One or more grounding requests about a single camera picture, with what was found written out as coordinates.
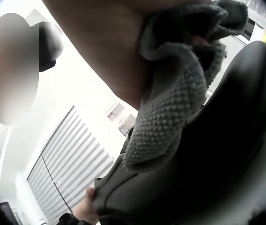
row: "hand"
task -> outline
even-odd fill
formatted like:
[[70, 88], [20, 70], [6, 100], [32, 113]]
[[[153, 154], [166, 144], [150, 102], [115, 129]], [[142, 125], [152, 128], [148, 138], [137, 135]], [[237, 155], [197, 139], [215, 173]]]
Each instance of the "hand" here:
[[211, 0], [43, 0], [77, 51], [122, 100], [136, 109], [151, 82], [137, 52], [145, 18], [179, 4]]
[[95, 190], [92, 187], [88, 187], [85, 198], [73, 209], [73, 215], [77, 220], [85, 220], [92, 225], [98, 222], [98, 215], [93, 208], [94, 193]]

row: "finger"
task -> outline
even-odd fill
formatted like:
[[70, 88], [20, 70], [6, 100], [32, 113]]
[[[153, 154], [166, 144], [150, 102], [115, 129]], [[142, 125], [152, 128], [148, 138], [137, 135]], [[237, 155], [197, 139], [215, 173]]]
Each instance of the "finger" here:
[[95, 189], [92, 187], [86, 188], [86, 200], [93, 201]]

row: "textured cloth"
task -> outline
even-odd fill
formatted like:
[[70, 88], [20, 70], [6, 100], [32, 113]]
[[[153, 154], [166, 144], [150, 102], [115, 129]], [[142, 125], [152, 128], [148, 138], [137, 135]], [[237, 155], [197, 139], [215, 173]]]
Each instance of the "textured cloth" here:
[[[123, 166], [147, 172], [177, 151], [186, 119], [206, 100], [225, 55], [218, 40], [240, 34], [248, 20], [245, 4], [222, 0], [181, 5], [154, 13], [145, 22], [139, 52], [149, 61], [152, 85], [144, 94]], [[190, 45], [192, 35], [209, 45]]]

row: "striped blind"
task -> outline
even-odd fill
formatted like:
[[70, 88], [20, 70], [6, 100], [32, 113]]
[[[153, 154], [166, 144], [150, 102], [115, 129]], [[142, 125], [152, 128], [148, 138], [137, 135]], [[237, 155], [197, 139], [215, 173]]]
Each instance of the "striped blind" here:
[[56, 224], [113, 164], [74, 106], [46, 144], [28, 182], [46, 218]]

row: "person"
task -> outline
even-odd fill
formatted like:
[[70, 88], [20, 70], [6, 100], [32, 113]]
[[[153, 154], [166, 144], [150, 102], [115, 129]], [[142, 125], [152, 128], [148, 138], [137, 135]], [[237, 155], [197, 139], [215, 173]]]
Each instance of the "person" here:
[[[137, 52], [143, 21], [155, 11], [178, 4], [207, 3], [210, 0], [43, 0], [44, 4], [99, 77], [122, 100], [136, 108], [150, 85], [149, 68]], [[94, 189], [88, 187], [84, 200], [72, 214], [64, 214], [59, 225], [74, 218], [95, 225], [98, 216], [93, 208]], [[263, 224], [266, 214], [257, 215]], [[0, 224], [11, 224], [0, 210]]]

